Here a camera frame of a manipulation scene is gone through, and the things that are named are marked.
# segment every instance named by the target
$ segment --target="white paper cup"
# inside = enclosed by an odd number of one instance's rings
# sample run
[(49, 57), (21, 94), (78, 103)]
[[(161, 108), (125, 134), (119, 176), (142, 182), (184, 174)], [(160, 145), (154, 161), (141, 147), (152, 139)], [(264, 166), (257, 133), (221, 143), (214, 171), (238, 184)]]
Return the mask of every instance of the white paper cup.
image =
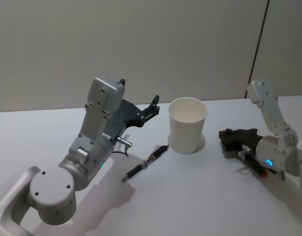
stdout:
[(181, 97), (171, 102), (168, 113), (172, 148), (181, 154), (193, 153), (200, 142), (207, 107), (198, 99)]

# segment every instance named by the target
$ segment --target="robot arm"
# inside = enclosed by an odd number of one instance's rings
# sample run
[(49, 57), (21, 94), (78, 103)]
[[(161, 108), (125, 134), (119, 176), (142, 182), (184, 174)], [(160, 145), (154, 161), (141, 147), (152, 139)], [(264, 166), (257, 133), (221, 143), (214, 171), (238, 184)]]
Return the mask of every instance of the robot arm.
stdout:
[(299, 176), (302, 188), (302, 140), (298, 142), (296, 132), (284, 121), (270, 82), (253, 81), (247, 91), (252, 103), (261, 109), (268, 129), (277, 137), (258, 136), (256, 129), (227, 129), (219, 132), (222, 144), (225, 149), (248, 156), (253, 164), (256, 161), (262, 167), (258, 173), (268, 170), (279, 176), (284, 176), (284, 172)]
[(257, 160), (275, 171), (285, 171), (298, 176), (297, 135), (284, 121), (270, 82), (253, 81), (248, 85), (247, 91), (252, 103), (261, 109), (268, 129), (278, 136), (266, 136), (260, 140), (256, 147)]
[(116, 142), (130, 126), (142, 127), (159, 113), (159, 96), (141, 111), (123, 100), (125, 80), (107, 76), (93, 80), (86, 115), (79, 134), (59, 167), (40, 170), (31, 167), (16, 176), (0, 197), (0, 236), (33, 236), (19, 226), (29, 207), (47, 224), (68, 221), (76, 210), (75, 191), (85, 189), (113, 152)]
[(284, 121), (271, 83), (253, 81), (247, 86), (247, 91), (251, 102), (261, 109), (268, 129), (278, 136), (277, 151), (283, 152), (288, 146), (296, 145), (296, 132)]

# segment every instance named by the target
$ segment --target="black pen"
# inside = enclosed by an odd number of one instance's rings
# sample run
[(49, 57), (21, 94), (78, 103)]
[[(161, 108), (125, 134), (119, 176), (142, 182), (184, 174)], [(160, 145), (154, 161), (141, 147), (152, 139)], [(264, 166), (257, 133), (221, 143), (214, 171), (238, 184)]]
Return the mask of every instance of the black pen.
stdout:
[(130, 178), (132, 178), (135, 174), (139, 173), (141, 170), (145, 169), (148, 165), (157, 160), (164, 152), (167, 151), (169, 145), (160, 146), (155, 152), (153, 152), (146, 160), (142, 161), (132, 170), (130, 170), (121, 180), (122, 182), (126, 182)]

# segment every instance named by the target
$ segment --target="wall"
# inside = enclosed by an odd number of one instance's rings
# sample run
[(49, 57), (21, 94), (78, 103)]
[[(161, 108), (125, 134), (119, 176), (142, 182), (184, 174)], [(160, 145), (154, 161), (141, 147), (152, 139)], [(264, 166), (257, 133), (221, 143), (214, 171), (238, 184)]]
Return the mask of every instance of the wall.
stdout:
[(91, 80), (125, 98), (245, 94), (265, 0), (0, 0), (0, 111), (81, 107)]
[(302, 94), (302, 0), (271, 0), (252, 79), (277, 95)]

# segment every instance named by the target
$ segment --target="white table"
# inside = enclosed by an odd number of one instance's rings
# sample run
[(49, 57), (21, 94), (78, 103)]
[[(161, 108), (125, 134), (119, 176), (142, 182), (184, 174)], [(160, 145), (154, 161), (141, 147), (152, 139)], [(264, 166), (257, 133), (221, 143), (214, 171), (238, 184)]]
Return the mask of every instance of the white table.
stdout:
[[(248, 172), (226, 159), (218, 131), (258, 128), (268, 135), (260, 110), (248, 99), (208, 101), (206, 145), (191, 155), (169, 149), (133, 177), (121, 178), (157, 145), (167, 143), (168, 104), (143, 128), (126, 134), (130, 157), (108, 159), (90, 186), (77, 193), (77, 211), (61, 226), (43, 223), (30, 209), (22, 226), (36, 236), (297, 236), (302, 235), (298, 178), (280, 182)], [(285, 120), (302, 138), (302, 96), (281, 97)], [(0, 188), (24, 166), (55, 167), (80, 130), (84, 109), (0, 113)]]

